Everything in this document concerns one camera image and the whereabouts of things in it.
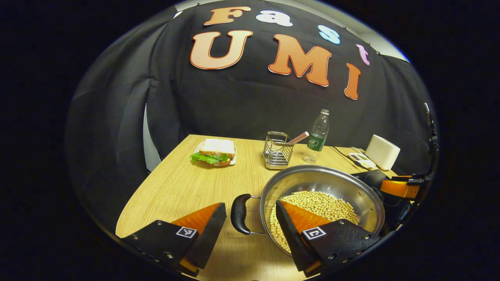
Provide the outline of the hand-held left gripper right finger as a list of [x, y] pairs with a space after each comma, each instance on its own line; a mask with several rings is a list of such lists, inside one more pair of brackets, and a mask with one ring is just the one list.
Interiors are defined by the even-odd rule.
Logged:
[[307, 277], [346, 267], [381, 239], [347, 219], [331, 222], [282, 200], [276, 216], [296, 268]]

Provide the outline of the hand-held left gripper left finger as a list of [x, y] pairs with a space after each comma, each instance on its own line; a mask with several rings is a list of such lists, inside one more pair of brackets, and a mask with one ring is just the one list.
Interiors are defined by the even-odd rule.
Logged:
[[219, 202], [173, 222], [158, 219], [122, 240], [163, 269], [196, 277], [206, 267], [226, 217], [225, 203]]

